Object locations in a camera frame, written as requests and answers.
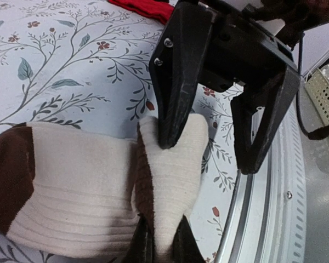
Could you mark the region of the cream brown block sock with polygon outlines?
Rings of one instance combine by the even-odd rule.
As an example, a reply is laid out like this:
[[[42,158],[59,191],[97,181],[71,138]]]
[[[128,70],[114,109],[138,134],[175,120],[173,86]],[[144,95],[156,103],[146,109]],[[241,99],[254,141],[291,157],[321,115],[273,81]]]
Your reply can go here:
[[[158,144],[158,120],[118,139],[27,122],[0,134],[0,233],[72,258],[126,252],[141,216],[156,262],[173,262],[174,236],[191,212],[208,144],[204,116],[189,115],[177,144]]]

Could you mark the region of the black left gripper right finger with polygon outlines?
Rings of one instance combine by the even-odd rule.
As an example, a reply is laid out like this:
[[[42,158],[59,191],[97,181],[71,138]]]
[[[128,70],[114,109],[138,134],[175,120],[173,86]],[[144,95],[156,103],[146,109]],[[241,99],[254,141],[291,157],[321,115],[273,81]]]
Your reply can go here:
[[[205,263],[185,215],[176,230],[172,248],[175,263]]]

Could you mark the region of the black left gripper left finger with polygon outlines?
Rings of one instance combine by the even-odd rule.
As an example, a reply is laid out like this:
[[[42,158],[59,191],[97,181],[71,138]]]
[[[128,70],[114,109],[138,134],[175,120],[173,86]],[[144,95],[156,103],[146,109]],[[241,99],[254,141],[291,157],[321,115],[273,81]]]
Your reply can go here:
[[[145,216],[140,216],[124,263],[152,263],[154,261],[154,233]]]

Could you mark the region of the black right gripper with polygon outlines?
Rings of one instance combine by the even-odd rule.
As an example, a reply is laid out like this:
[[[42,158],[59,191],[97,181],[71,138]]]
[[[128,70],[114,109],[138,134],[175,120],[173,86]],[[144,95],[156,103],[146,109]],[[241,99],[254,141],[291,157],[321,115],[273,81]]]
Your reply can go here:
[[[199,83],[232,99],[234,149],[242,174],[259,171],[300,87],[291,52],[246,13],[224,1],[178,1],[149,62],[158,108],[158,143],[179,140]],[[263,107],[254,139],[252,117]]]

